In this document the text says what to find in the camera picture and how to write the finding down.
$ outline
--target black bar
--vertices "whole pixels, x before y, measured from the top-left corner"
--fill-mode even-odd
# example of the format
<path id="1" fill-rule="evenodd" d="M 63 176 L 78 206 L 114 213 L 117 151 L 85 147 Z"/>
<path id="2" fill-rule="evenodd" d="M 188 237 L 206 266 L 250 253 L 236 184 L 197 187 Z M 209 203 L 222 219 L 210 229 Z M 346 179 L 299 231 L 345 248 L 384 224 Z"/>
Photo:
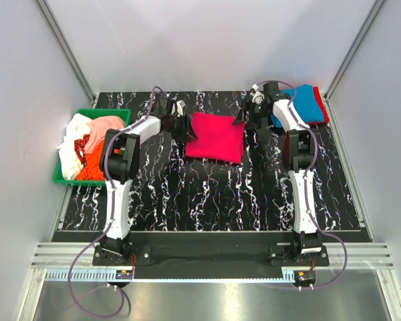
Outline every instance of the black bar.
<path id="1" fill-rule="evenodd" d="M 95 237 L 101 235 L 100 231 L 56 231 L 53 235 L 53 242 L 92 242 Z M 367 229 L 359 231 L 328 231 L 337 235 L 343 242 L 371 242 Z M 292 240 L 291 231 L 274 232 L 156 232 L 156 231 L 131 231 L 130 241 L 132 243 L 171 243 L 171 244 L 209 244 L 229 243 L 247 244 L 264 243 L 289 243 Z M 330 237 L 323 237 L 324 243 L 335 243 L 336 240 Z"/>

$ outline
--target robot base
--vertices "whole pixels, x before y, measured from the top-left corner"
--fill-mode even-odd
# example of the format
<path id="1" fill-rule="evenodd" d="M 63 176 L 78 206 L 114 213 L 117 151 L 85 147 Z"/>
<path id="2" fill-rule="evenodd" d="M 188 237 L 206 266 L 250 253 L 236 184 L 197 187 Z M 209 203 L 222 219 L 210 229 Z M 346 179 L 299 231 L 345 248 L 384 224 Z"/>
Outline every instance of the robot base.
<path id="1" fill-rule="evenodd" d="M 152 247 L 149 245 L 135 246 L 129 242 L 129 234 L 124 239 L 105 237 L 95 246 L 92 265 L 122 266 L 132 265 L 131 255 L 134 254 L 137 266 L 150 265 Z"/>
<path id="2" fill-rule="evenodd" d="M 290 245 L 271 245 L 269 246 L 269 257 L 267 261 L 271 266 L 281 268 L 283 266 L 312 266 L 312 259 L 315 259 L 315 266 L 329 266 L 327 248 L 321 247 L 317 253 L 295 254 Z"/>

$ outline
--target magenta towel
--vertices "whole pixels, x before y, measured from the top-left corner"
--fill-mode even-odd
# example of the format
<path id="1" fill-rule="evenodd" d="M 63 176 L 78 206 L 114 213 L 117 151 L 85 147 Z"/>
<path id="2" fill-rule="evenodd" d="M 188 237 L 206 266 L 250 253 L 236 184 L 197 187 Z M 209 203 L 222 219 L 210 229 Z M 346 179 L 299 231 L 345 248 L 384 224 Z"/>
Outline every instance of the magenta towel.
<path id="1" fill-rule="evenodd" d="M 192 121 L 197 140 L 188 142 L 186 156 L 241 163 L 245 124 L 232 126 L 235 117 L 195 112 Z"/>

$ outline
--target peach cloth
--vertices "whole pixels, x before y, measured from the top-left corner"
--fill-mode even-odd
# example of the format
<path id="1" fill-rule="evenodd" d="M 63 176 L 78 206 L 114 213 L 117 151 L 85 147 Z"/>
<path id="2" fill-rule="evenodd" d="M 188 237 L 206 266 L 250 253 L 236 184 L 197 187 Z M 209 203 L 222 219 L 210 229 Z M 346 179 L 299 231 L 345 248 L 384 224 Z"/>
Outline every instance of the peach cloth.
<path id="1" fill-rule="evenodd" d="M 117 116 L 103 116 L 92 120 L 86 126 L 90 129 L 90 138 L 85 145 L 85 153 L 92 154 L 97 145 L 104 140 L 107 130 L 122 129 L 125 122 Z"/>

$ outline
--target green basket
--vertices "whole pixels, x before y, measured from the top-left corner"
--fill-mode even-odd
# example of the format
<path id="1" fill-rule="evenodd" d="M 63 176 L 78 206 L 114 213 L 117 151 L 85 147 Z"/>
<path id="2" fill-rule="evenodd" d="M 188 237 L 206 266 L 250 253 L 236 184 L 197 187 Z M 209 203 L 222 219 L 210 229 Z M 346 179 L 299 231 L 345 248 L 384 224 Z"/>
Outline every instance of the green basket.
<path id="1" fill-rule="evenodd" d="M 79 109 L 78 114 L 95 119 L 102 116 L 118 116 L 125 121 L 126 126 L 131 123 L 131 111 L 129 109 Z M 105 186 L 105 181 L 69 181 L 62 177 L 61 160 L 58 160 L 53 181 L 58 184 L 69 186 Z"/>

